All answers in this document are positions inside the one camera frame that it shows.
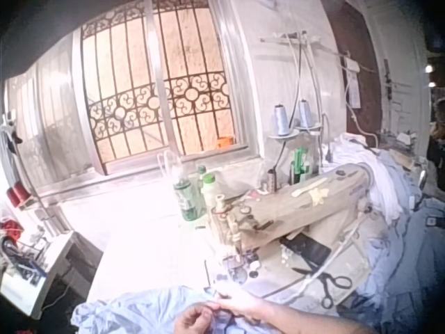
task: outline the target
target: hand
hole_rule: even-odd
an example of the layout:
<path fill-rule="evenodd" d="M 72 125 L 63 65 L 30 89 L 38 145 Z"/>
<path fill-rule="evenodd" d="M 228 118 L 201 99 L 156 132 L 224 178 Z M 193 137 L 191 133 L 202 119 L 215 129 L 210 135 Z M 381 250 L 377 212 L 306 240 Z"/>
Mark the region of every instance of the hand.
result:
<path fill-rule="evenodd" d="M 249 320 L 262 320 L 263 299 L 253 296 L 233 282 L 219 282 L 216 291 L 221 295 L 218 303 L 222 309 L 234 315 L 243 315 Z"/>
<path fill-rule="evenodd" d="M 175 322 L 175 334 L 205 334 L 210 328 L 213 311 L 220 306 L 217 303 L 195 304 L 178 316 Z"/>

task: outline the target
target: blue fabric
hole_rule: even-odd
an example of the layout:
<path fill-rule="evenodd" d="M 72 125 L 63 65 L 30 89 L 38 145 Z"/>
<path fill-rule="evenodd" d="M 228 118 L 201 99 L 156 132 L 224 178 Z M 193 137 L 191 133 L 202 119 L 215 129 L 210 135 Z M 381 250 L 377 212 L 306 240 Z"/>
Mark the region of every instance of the blue fabric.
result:
<path fill-rule="evenodd" d="M 426 226 L 428 217 L 445 216 L 445 203 L 425 199 L 411 214 L 409 198 L 419 200 L 419 188 L 389 154 L 382 152 L 380 158 L 403 213 L 381 238 L 369 240 L 371 275 L 338 311 L 381 333 L 414 333 L 445 278 L 445 231 Z"/>
<path fill-rule="evenodd" d="M 80 334 L 144 334 L 173 333 L 175 319 L 187 307 L 210 301 L 212 296 L 187 287 L 154 289 L 138 294 L 125 294 L 109 303 L 95 301 L 76 307 L 71 323 L 79 327 Z M 269 325 L 250 325 L 244 318 L 235 318 L 219 312 L 212 325 L 213 334 L 276 333 Z"/>

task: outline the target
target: scissors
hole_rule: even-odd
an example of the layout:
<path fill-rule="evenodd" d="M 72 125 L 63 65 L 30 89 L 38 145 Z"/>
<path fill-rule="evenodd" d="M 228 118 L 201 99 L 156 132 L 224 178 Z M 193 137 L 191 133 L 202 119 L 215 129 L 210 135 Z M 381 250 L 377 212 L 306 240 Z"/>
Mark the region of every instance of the scissors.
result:
<path fill-rule="evenodd" d="M 312 275 L 315 273 L 315 271 L 299 268 L 292 268 L 292 270 L 296 271 L 297 273 L 301 273 L 302 275 Z M 322 273 L 318 277 L 318 279 L 323 284 L 323 288 L 325 290 L 325 297 L 321 300 L 321 306 L 323 306 L 323 308 L 325 308 L 326 310 L 329 310 L 330 308 L 332 308 L 332 306 L 334 306 L 334 299 L 329 293 L 329 288 L 327 286 L 328 281 L 330 281 L 335 287 L 338 287 L 340 289 L 350 289 L 351 287 L 353 287 L 352 280 L 346 276 L 332 277 L 332 275 L 330 275 L 329 273 Z"/>

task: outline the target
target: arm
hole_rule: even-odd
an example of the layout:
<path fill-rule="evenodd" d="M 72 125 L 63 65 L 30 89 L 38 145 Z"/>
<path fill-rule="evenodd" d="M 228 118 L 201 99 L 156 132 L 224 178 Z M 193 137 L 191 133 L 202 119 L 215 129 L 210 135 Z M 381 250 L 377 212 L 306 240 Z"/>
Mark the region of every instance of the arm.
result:
<path fill-rule="evenodd" d="M 242 290 L 239 286 L 226 285 L 221 289 L 218 288 L 218 291 L 226 296 L 218 300 L 221 308 L 230 310 L 236 315 L 267 322 L 285 334 L 375 333 L 370 328 L 347 319 L 313 315 L 265 301 Z"/>

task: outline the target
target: industrial sewing machine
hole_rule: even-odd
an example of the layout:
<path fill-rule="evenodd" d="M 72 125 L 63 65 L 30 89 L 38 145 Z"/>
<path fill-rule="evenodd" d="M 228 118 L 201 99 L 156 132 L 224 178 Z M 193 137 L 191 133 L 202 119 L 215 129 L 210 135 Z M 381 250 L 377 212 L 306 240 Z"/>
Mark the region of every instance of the industrial sewing machine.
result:
<path fill-rule="evenodd" d="M 373 183 L 366 164 L 346 164 L 277 193 L 227 204 L 217 197 L 209 222 L 218 261 L 243 284 L 258 267 L 257 251 L 279 240 L 312 268 L 319 268 L 345 231 L 369 213 L 366 193 Z"/>

